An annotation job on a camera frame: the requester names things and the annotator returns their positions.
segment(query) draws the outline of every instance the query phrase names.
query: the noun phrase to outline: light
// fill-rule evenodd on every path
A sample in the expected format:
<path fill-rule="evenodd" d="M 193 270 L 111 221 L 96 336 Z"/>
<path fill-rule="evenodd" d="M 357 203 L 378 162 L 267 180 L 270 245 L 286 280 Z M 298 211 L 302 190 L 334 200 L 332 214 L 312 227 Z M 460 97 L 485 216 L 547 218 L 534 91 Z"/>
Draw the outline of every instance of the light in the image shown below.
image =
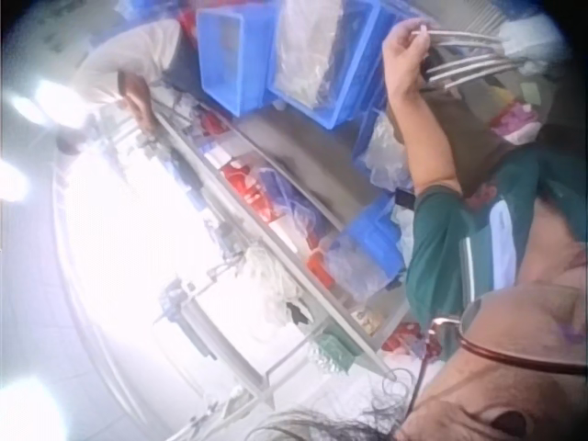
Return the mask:
<path fill-rule="evenodd" d="M 0 199 L 16 202 L 28 193 L 28 181 L 15 167 L 0 159 Z"/>
<path fill-rule="evenodd" d="M 65 441 L 57 404 L 38 380 L 21 380 L 0 390 L 0 439 Z"/>
<path fill-rule="evenodd" d="M 17 112 L 30 122 L 41 126 L 49 123 L 47 115 L 30 99 L 24 98 L 23 96 L 15 96 L 11 101 Z"/>
<path fill-rule="evenodd" d="M 54 122 L 72 129 L 81 129 L 89 116 L 79 95 L 69 87 L 51 81 L 40 82 L 35 100 Z"/>

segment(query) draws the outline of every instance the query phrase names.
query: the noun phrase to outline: hand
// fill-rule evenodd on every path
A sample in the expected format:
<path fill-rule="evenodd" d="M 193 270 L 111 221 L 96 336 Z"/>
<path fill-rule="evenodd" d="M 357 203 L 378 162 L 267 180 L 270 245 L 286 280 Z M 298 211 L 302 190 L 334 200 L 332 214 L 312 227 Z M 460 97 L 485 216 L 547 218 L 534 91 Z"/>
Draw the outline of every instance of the hand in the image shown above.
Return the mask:
<path fill-rule="evenodd" d="M 425 23 L 426 20 L 421 18 L 402 21 L 384 41 L 384 76 L 388 98 L 392 104 L 418 96 L 424 82 L 420 67 L 431 46 L 431 39 L 426 31 L 420 32 L 416 37 L 412 32 Z"/>

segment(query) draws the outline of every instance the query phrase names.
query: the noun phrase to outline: white shirt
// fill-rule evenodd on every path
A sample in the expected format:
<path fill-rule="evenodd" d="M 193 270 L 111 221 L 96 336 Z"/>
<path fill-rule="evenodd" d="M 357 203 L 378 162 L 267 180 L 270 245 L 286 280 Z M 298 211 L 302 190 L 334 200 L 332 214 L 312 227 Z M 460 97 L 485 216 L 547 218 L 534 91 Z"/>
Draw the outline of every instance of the white shirt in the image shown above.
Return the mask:
<path fill-rule="evenodd" d="M 173 18 L 138 26 L 118 34 L 88 55 L 76 72 L 72 89 L 88 104 L 121 100 L 119 71 L 159 80 L 171 64 L 182 28 Z"/>

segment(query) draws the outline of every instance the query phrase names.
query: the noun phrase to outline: green item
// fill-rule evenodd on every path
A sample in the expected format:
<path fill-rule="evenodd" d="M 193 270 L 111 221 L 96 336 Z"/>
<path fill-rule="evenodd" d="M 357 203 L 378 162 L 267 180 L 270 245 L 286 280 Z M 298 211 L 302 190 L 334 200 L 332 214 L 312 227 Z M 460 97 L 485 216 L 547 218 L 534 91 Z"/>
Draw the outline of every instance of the green item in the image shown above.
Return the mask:
<path fill-rule="evenodd" d="M 516 271 L 525 255 L 535 200 L 547 198 L 560 210 L 575 238 L 586 242 L 586 162 L 530 145 L 504 158 L 493 178 L 474 197 L 464 200 L 447 187 L 430 187 L 416 201 L 413 259 L 406 294 L 424 329 L 438 316 L 459 316 L 464 301 L 464 270 L 460 247 L 469 238 L 475 284 L 493 289 L 492 207 L 504 201 L 512 223 Z M 448 345 L 445 358 L 456 345 Z"/>
<path fill-rule="evenodd" d="M 320 368 L 326 372 L 349 372 L 356 358 L 337 337 L 322 334 L 317 337 L 315 343 L 311 358 Z"/>

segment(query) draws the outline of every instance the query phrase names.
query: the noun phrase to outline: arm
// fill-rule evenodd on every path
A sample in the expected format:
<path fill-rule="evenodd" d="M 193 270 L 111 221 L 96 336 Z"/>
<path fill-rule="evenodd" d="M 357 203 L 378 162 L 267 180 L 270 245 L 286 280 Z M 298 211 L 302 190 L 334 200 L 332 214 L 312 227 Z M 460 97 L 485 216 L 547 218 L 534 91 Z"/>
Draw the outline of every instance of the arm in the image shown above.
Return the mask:
<path fill-rule="evenodd" d="M 429 50 L 426 32 L 412 38 L 423 24 L 412 19 L 397 25 L 383 46 L 388 98 L 404 138 L 416 195 L 431 186 L 444 186 L 460 195 L 456 167 L 446 134 L 419 94 L 420 64 Z"/>
<path fill-rule="evenodd" d="M 449 187 L 461 195 L 451 146 L 423 98 L 390 102 L 408 156 L 416 196 L 432 186 Z"/>
<path fill-rule="evenodd" d="M 119 71 L 119 92 L 126 108 L 142 129 L 153 133 L 156 119 L 151 102 L 151 91 L 145 79 L 135 73 Z"/>

